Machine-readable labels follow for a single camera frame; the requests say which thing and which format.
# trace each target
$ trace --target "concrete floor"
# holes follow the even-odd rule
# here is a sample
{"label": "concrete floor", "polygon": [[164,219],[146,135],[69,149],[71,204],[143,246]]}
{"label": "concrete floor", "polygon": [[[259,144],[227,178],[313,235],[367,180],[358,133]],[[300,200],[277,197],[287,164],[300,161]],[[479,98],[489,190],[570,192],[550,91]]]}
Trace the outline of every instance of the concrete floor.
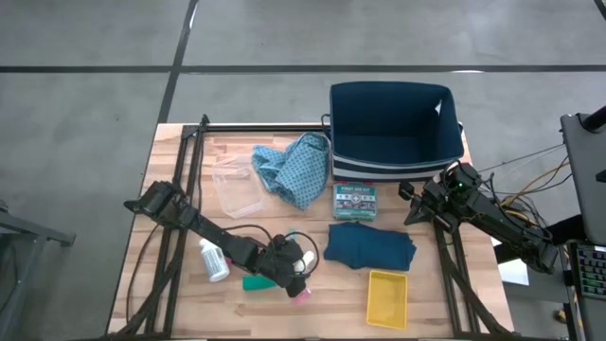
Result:
{"label": "concrete floor", "polygon": [[[188,0],[0,0],[0,66],[171,65]],[[591,0],[237,0],[198,4],[184,64],[599,64],[606,21]],[[168,74],[0,73],[0,198],[78,234],[53,245],[19,339],[103,334]],[[604,105],[603,72],[181,75],[169,122],[316,121],[331,84],[449,86],[474,164],[561,142],[558,117]],[[516,190],[562,151],[506,176]],[[548,221],[579,211],[572,182],[535,196]],[[508,286],[518,332],[566,335],[557,305]],[[528,296],[538,299],[528,300]]]}

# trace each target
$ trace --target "clear plastic container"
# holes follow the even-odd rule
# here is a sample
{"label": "clear plastic container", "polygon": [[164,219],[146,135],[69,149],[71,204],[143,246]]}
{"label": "clear plastic container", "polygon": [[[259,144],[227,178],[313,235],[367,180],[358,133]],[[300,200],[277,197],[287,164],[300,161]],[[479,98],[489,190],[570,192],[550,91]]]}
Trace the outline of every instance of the clear plastic container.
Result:
{"label": "clear plastic container", "polygon": [[212,167],[212,181],[228,216],[238,219],[263,208],[263,193],[250,155],[238,155]]}

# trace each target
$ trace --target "yellow plastic box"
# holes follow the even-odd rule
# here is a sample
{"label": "yellow plastic box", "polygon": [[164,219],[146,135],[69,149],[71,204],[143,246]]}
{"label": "yellow plastic box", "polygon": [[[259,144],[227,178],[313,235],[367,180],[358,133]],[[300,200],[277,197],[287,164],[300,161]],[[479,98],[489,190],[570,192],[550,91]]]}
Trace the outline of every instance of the yellow plastic box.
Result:
{"label": "yellow plastic box", "polygon": [[407,291],[406,275],[371,270],[366,323],[372,326],[405,329]]}

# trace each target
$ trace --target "towel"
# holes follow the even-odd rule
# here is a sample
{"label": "towel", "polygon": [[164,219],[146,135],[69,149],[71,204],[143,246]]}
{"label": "towel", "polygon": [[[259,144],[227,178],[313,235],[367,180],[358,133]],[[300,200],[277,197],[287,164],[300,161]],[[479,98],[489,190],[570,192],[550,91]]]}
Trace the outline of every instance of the towel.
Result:
{"label": "towel", "polygon": [[338,260],[352,269],[363,267],[408,271],[417,248],[408,233],[380,230],[359,223],[329,225],[325,260]]}
{"label": "towel", "polygon": [[326,188],[329,150],[325,137],[305,133],[286,152],[255,146],[253,167],[268,191],[305,210]]}

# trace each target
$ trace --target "blue patterned cloth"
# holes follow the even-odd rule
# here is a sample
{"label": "blue patterned cloth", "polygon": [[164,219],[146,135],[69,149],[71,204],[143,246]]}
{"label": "blue patterned cloth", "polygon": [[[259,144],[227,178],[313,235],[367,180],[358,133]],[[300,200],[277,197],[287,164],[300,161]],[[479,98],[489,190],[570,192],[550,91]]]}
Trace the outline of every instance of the blue patterned cloth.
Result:
{"label": "blue patterned cloth", "polygon": [[255,146],[253,167],[268,191],[305,210],[326,188],[329,150],[325,137],[305,133],[286,152]]}

